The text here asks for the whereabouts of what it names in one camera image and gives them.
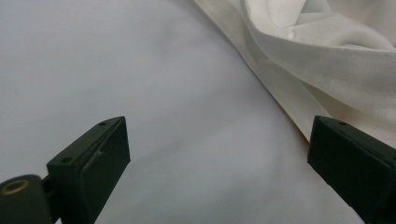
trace draped fabric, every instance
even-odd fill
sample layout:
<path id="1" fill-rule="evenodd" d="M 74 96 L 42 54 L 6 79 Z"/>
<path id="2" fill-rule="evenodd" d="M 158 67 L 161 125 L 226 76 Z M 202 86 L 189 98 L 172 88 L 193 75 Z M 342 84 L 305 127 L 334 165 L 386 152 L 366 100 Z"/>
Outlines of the draped fabric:
<path id="1" fill-rule="evenodd" d="M 396 1 L 195 2 L 307 139 L 323 115 L 396 147 Z"/>

